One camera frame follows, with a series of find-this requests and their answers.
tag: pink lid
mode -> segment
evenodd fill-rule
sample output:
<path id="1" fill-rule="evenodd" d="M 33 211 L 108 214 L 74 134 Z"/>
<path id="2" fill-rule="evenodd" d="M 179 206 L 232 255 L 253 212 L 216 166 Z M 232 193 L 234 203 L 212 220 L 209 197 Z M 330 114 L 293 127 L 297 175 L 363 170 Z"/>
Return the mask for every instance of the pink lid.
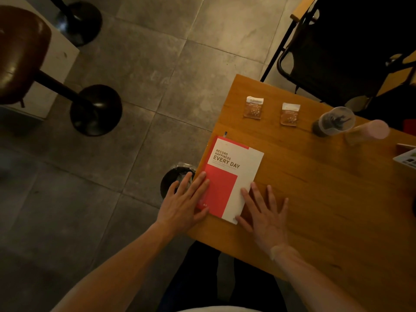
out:
<path id="1" fill-rule="evenodd" d="M 366 126 L 366 135 L 374 139 L 384 139 L 390 133 L 387 123 L 380 119 L 370 121 L 364 125 Z"/>

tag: stool seat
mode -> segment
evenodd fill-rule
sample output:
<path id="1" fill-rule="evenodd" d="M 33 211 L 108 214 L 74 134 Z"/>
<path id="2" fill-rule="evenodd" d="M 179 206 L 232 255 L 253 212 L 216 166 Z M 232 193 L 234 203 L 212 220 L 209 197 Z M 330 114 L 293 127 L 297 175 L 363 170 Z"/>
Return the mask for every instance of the stool seat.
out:
<path id="1" fill-rule="evenodd" d="M 36 14 L 0 6 L 0 104 L 20 102 L 34 82 L 52 32 Z"/>

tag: plastic cup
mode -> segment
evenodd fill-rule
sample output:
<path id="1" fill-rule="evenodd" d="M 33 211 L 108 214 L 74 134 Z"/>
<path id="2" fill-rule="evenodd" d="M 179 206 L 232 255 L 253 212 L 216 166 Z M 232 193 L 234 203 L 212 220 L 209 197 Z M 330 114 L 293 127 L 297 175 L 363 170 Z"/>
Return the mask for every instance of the plastic cup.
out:
<path id="1" fill-rule="evenodd" d="M 323 114 L 312 124 L 312 132 L 318 137 L 337 135 L 350 130 L 355 125 L 355 115 L 346 107 L 335 107 Z"/>
<path id="2" fill-rule="evenodd" d="M 384 139 L 390 133 L 387 123 L 376 119 L 356 126 L 345 134 L 345 140 L 351 146 L 370 140 Z"/>

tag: hand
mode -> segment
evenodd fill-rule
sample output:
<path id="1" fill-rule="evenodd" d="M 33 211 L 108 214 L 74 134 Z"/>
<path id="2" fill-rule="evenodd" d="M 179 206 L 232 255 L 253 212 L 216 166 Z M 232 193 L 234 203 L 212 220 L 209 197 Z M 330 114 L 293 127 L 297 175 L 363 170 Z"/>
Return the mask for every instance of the hand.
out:
<path id="1" fill-rule="evenodd" d="M 171 236 L 188 231 L 208 214 L 208 208 L 197 214 L 194 211 L 196 204 L 209 186 L 209 179 L 204 181 L 206 173 L 202 172 L 186 190 L 191 177 L 192 173 L 188 172 L 176 193 L 175 189 L 179 182 L 172 183 L 157 215 L 156 224 L 160 224 Z"/>
<path id="2" fill-rule="evenodd" d="M 272 186 L 267 186 L 270 209 L 267 208 L 256 183 L 251 183 L 251 189 L 259 209 L 257 209 L 245 188 L 241 189 L 241 194 L 253 218 L 253 227 L 241 216 L 236 216 L 236 220 L 247 232 L 253 234 L 260 249 L 270 256 L 270 250 L 273 246 L 289 245 L 286 231 L 289 199 L 284 199 L 283 208 L 279 213 Z"/>

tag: person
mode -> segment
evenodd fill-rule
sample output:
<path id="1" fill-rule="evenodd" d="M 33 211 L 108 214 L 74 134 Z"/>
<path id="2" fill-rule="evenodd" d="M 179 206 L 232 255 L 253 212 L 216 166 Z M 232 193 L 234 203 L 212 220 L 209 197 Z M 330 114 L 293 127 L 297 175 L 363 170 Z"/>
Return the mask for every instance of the person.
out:
<path id="1" fill-rule="evenodd" d="M 195 207 L 208 188 L 209 180 L 203 172 L 187 189 L 191 176 L 192 173 L 188 173 L 180 184 L 176 181 L 170 186 L 156 222 L 146 232 L 78 282 L 52 311 L 125 311 L 141 288 L 153 259 L 174 236 L 187 232 L 208 214 L 207 208 L 195 213 Z M 284 200 L 279 212 L 270 185 L 267 187 L 270 208 L 255 183 L 251 188 L 255 202 L 247 190 L 241 189 L 241 194 L 251 212 L 253 225 L 240 216 L 236 216 L 236 220 L 285 273 L 306 305 L 320 312 L 364 311 L 359 303 L 306 263 L 290 246 L 286 229 L 288 199 Z M 216 293 L 219 254 L 219 251 L 195 242 L 169 284 L 158 311 L 286 311 L 273 276 L 238 260 L 234 265 L 236 286 L 230 305 L 219 305 Z"/>

